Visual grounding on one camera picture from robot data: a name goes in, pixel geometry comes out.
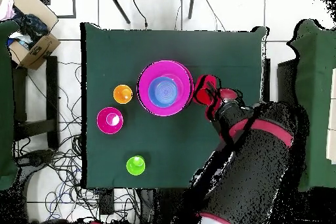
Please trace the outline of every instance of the blue cup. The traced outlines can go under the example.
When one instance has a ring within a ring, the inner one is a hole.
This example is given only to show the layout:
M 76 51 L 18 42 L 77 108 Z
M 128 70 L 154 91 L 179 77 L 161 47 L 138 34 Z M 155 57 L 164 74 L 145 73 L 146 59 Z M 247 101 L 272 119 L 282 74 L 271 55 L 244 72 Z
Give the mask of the blue cup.
M 148 88 L 150 101 L 160 108 L 170 107 L 175 102 L 177 93 L 176 83 L 165 76 L 154 79 Z

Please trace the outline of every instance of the floor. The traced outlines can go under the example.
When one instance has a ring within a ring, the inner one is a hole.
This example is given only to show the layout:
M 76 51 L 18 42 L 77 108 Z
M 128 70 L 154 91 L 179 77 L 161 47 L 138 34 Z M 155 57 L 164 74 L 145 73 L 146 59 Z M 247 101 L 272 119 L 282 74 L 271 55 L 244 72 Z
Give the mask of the floor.
M 208 0 L 221 20 L 227 31 L 251 31 L 255 26 L 268 26 L 269 36 L 266 42 L 266 56 L 271 59 L 271 82 L 270 99 L 277 100 L 276 91 L 276 66 L 278 63 L 295 58 L 295 53 L 285 43 L 292 38 L 295 25 L 304 18 L 315 18 L 325 28 L 332 28 L 335 23 L 326 11 L 326 5 L 321 0 Z M 59 91 L 60 94 L 60 132 L 61 140 L 73 134 L 81 133 L 78 124 L 71 123 L 67 128 L 67 122 L 72 121 L 70 109 L 75 104 L 73 112 L 80 116 L 81 95 L 80 84 L 76 80 L 81 79 L 80 49 L 80 22 L 91 22 L 104 29 L 144 29 L 144 19 L 138 13 L 132 0 L 119 0 L 131 24 L 126 24 L 112 0 L 75 0 L 76 18 L 60 18 L 52 34 L 61 40 L 60 46 L 53 53 L 58 57 L 59 64 Z M 180 0 L 136 0 L 136 3 L 147 18 L 148 28 L 151 30 L 174 30 L 177 10 L 180 7 Z M 54 0 L 53 6 L 57 15 L 65 15 L 71 11 L 69 5 L 65 5 L 64 0 Z M 189 0 L 183 0 L 183 30 L 215 30 L 215 19 L 206 0 L 195 0 L 192 19 L 188 19 Z M 180 30 L 180 13 L 177 18 L 177 30 Z M 37 71 L 30 70 L 29 75 L 38 88 L 45 94 L 45 64 Z M 27 80 L 28 100 L 27 112 L 28 120 L 45 119 L 45 98 L 36 89 L 30 79 Z M 71 147 L 68 141 L 62 145 L 62 151 L 66 152 Z M 46 135 L 32 137 L 31 143 L 26 150 L 47 148 Z M 52 191 L 59 191 L 62 181 L 58 174 L 45 168 L 36 173 L 28 187 L 28 214 L 30 219 L 44 221 L 50 217 L 51 210 L 55 209 Z M 124 189 L 116 189 L 115 197 L 125 194 Z M 125 207 L 127 196 L 115 201 L 115 209 L 121 210 Z M 95 202 L 96 196 L 87 197 L 88 201 Z M 78 217 L 91 216 L 90 211 L 83 206 L 77 206 L 68 196 L 62 197 L 62 202 L 58 205 L 57 214 L 69 220 L 76 220 Z M 129 211 L 127 219 L 132 221 L 134 212 Z M 119 215 L 111 215 L 110 219 L 118 219 Z

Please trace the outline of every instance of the green cup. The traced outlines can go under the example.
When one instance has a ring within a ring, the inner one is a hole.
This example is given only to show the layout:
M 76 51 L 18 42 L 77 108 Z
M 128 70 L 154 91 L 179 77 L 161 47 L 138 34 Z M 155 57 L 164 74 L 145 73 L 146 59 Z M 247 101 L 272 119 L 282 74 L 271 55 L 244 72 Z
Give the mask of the green cup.
M 126 168 L 131 175 L 140 175 L 145 168 L 144 158 L 142 156 L 132 156 L 127 160 Z

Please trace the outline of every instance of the magenta bowl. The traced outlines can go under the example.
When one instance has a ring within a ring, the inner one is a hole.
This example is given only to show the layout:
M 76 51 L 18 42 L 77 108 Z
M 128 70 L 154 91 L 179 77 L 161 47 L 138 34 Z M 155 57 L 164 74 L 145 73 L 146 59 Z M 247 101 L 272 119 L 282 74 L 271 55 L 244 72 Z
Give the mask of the magenta bowl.
M 114 107 L 106 107 L 98 113 L 97 126 L 105 134 L 117 133 L 123 126 L 123 115 Z
M 177 86 L 176 100 L 167 108 L 154 105 L 148 96 L 151 82 L 162 76 L 171 78 Z M 143 69 L 138 78 L 136 92 L 141 105 L 147 111 L 157 116 L 170 116 L 180 112 L 190 102 L 194 92 L 194 83 L 191 73 L 185 66 L 173 60 L 161 60 Z

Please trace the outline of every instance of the magenta cup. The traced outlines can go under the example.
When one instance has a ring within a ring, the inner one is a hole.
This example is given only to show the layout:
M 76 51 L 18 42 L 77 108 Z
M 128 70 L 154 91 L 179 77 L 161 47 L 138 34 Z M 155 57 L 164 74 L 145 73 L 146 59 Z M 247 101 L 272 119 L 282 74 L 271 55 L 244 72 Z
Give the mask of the magenta cup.
M 105 134 L 117 133 L 123 126 L 123 115 L 114 107 L 106 107 L 98 113 L 97 126 Z

